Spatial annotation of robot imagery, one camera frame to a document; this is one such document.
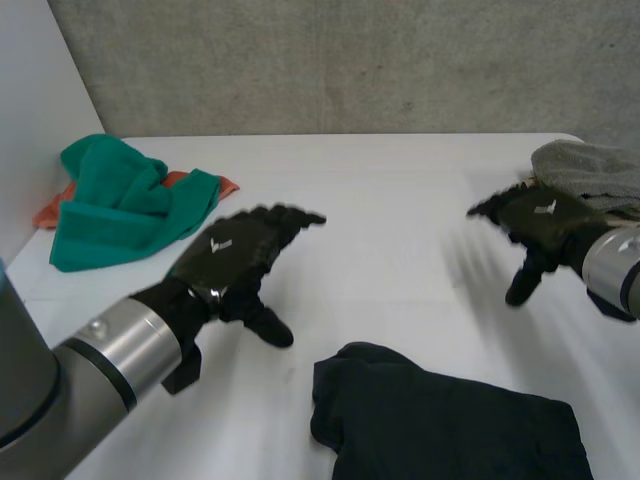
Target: robotic hand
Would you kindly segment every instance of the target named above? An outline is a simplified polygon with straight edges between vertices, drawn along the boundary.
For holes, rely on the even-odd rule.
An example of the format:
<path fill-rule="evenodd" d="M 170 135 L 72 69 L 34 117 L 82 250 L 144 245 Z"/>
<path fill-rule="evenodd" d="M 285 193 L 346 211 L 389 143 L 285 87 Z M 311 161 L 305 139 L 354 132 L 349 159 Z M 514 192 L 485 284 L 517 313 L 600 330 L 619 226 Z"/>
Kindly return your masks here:
<path fill-rule="evenodd" d="M 264 277 L 303 228 L 326 219 L 292 207 L 258 207 L 218 219 L 187 248 L 157 285 L 131 298 L 168 323 L 180 344 L 182 362 L 162 383 L 176 394 L 200 376 L 201 355 L 194 340 L 213 319 L 240 320 L 265 342 L 285 348 L 291 330 L 258 296 Z"/>
<path fill-rule="evenodd" d="M 505 300 L 520 306 L 544 273 L 573 269 L 600 311 L 626 322 L 640 316 L 640 228 L 597 212 L 553 188 L 521 183 L 471 208 L 527 250 Z"/>
<path fill-rule="evenodd" d="M 291 331 L 260 301 L 261 281 L 300 230 L 324 223 L 282 205 L 219 219 L 160 283 L 53 351 L 0 271 L 0 478 L 62 478 L 153 387 L 176 394 L 197 381 L 195 340 L 211 320 L 240 320 L 267 343 L 290 346 Z"/>

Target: folded black garment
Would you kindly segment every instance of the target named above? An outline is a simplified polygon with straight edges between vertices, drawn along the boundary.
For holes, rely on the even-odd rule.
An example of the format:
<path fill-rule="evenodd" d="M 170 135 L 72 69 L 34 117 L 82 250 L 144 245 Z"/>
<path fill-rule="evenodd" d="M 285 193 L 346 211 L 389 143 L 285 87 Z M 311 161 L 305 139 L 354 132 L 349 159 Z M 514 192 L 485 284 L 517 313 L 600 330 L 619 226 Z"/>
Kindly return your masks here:
<path fill-rule="evenodd" d="M 566 403 L 426 372 L 385 347 L 350 343 L 316 363 L 313 400 L 333 480 L 593 480 Z"/>

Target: gray concrete wall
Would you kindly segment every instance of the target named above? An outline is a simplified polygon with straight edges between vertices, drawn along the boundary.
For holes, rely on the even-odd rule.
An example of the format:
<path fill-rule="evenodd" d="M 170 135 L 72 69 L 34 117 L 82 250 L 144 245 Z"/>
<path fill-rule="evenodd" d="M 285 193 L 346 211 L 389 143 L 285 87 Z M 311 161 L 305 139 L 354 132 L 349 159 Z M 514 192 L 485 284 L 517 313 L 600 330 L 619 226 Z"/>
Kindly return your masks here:
<path fill-rule="evenodd" d="M 640 146 L 634 0 L 49 0 L 122 136 L 566 132 Z"/>

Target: white table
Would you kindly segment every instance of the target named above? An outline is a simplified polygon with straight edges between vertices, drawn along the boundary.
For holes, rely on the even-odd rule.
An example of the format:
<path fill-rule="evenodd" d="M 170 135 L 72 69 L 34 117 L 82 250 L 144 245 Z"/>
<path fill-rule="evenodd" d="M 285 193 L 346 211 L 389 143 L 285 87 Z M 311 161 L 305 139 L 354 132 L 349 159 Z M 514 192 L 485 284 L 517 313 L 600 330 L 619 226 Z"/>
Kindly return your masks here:
<path fill-rule="evenodd" d="M 202 332 L 202 378 L 157 388 L 74 480 L 327 480 L 335 455 L 309 433 L 314 361 L 363 340 L 426 369 L 564 400 L 596 478 L 640 478 L 640 327 L 606 318 L 571 272 L 520 310 L 503 303 L 523 252 L 467 208 L 526 175 L 556 134 L 137 138 L 173 169 L 226 175 L 241 190 L 212 219 L 257 203 L 327 215 L 302 233 L 262 297 L 291 326 L 286 351 L 241 325 Z M 39 231 L 9 275 L 50 344 L 156 282 L 191 239 L 147 260 L 63 274 Z"/>

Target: metal cylinder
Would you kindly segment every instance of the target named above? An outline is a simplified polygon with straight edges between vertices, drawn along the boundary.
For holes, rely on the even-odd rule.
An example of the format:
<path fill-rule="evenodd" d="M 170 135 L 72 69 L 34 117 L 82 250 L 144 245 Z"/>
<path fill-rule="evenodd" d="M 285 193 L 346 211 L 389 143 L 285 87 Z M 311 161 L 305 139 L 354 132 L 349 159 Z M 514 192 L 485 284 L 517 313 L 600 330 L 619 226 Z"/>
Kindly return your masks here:
<path fill-rule="evenodd" d="M 134 404 L 164 380 L 182 361 L 180 344 L 175 335 L 153 310 L 143 303 L 125 298 L 79 330 L 74 338 L 88 345 L 74 348 L 101 366 L 101 357 L 108 365 L 101 366 L 119 387 L 118 375 L 135 395 Z M 115 368 L 114 375 L 109 370 Z"/>
<path fill-rule="evenodd" d="M 51 402 L 58 364 L 0 265 L 0 448 Z"/>
<path fill-rule="evenodd" d="M 591 246 L 582 265 L 582 278 L 593 293 L 630 312 L 629 297 L 639 265 L 640 228 L 618 228 Z"/>

